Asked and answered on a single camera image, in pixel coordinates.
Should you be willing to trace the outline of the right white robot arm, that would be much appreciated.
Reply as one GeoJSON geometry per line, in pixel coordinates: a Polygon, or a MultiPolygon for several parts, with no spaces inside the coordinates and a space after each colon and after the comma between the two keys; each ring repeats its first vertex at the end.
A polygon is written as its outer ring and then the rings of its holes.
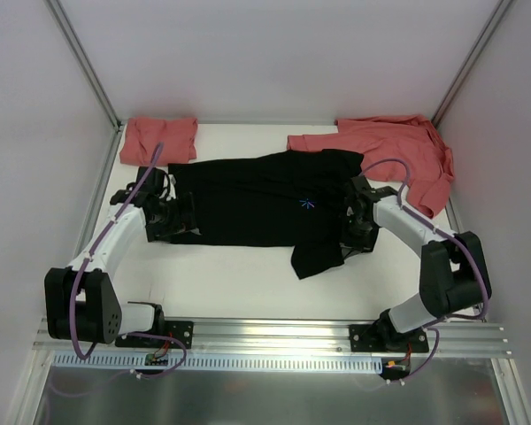
{"type": "Polygon", "coordinates": [[[385,228],[420,260],[417,293],[382,312],[373,324],[352,328],[352,350],[399,352],[416,342],[425,326],[488,304],[492,289],[475,233],[439,229],[403,203],[395,189],[375,189],[363,176],[347,184],[344,204],[341,247],[345,258],[372,252],[385,228]]]}

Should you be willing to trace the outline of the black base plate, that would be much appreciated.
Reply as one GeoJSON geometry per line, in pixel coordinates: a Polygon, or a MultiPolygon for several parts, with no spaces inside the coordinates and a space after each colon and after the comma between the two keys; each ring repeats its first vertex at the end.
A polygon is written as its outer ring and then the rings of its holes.
{"type": "MultiPolygon", "coordinates": [[[[156,336],[169,336],[180,341],[187,349],[192,345],[194,335],[193,321],[164,320],[162,323],[154,325],[147,334],[156,336]]],[[[115,345],[120,348],[161,348],[165,341],[153,337],[145,338],[138,336],[118,337],[115,345]]]]}
{"type": "Polygon", "coordinates": [[[422,328],[407,333],[378,330],[374,323],[348,326],[352,352],[400,353],[409,349],[414,353],[429,352],[427,335],[422,328]]]}

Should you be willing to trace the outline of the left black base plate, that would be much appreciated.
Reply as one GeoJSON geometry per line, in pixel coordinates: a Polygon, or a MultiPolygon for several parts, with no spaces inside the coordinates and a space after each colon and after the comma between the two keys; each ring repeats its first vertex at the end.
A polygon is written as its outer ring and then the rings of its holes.
{"type": "MultiPolygon", "coordinates": [[[[193,321],[164,320],[162,323],[154,325],[147,334],[156,336],[169,336],[180,341],[187,349],[192,345],[194,335],[193,321]]],[[[161,348],[165,341],[153,337],[145,338],[138,336],[118,337],[115,345],[120,348],[161,348]]]]}

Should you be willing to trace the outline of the black t shirt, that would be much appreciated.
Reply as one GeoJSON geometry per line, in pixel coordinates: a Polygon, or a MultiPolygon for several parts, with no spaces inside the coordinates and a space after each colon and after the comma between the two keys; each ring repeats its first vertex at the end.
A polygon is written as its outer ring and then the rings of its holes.
{"type": "Polygon", "coordinates": [[[290,247],[300,279],[340,267],[345,186],[361,173],[353,151],[284,151],[259,158],[171,164],[177,194],[191,194],[197,233],[173,244],[290,247]]]}

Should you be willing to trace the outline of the folded red t shirt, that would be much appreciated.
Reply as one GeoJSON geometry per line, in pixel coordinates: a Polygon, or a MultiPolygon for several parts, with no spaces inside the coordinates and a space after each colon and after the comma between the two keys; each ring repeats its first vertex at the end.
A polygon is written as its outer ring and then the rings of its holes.
{"type": "Polygon", "coordinates": [[[148,166],[159,143],[163,149],[157,166],[187,164],[196,159],[196,118],[163,120],[136,117],[127,121],[123,147],[119,153],[122,164],[148,166]]]}

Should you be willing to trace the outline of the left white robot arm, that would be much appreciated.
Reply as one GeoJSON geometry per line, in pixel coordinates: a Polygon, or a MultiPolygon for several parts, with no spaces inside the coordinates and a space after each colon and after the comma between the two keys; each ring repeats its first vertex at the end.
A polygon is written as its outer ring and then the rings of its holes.
{"type": "Polygon", "coordinates": [[[147,346],[161,344],[166,325],[161,305],[121,303],[112,281],[130,244],[198,230],[191,193],[176,193],[175,180],[163,170],[141,167],[135,182],[110,199],[108,216],[83,251],[66,267],[44,278],[50,337],[73,343],[111,344],[133,334],[147,346]]]}

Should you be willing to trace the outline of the crumpled red t shirt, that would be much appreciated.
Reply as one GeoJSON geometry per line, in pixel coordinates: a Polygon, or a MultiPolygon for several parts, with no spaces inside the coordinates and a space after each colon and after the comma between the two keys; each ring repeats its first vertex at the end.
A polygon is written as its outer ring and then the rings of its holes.
{"type": "Polygon", "coordinates": [[[455,180],[453,154],[429,119],[422,115],[375,116],[338,119],[335,124],[333,134],[290,135],[287,148],[355,151],[364,156],[363,167],[384,160],[366,172],[368,179],[407,179],[407,202],[428,218],[446,207],[455,180]]]}

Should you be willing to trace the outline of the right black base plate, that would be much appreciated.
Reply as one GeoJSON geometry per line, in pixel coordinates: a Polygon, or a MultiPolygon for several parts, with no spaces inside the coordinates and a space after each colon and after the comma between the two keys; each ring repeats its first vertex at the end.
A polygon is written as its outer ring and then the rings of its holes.
{"type": "Polygon", "coordinates": [[[378,330],[374,323],[348,326],[352,352],[400,353],[409,349],[414,353],[429,352],[427,335],[422,328],[407,333],[378,330]]]}

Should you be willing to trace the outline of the aluminium front rail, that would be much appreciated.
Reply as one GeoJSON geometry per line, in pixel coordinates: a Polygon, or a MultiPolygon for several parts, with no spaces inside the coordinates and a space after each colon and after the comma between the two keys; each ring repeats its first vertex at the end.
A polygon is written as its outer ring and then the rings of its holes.
{"type": "MultiPolygon", "coordinates": [[[[187,318],[192,324],[191,351],[235,354],[322,356],[352,352],[351,325],[368,321],[187,318]]],[[[429,348],[438,341],[437,357],[508,359],[513,347],[500,324],[449,321],[428,330],[429,348]]]]}

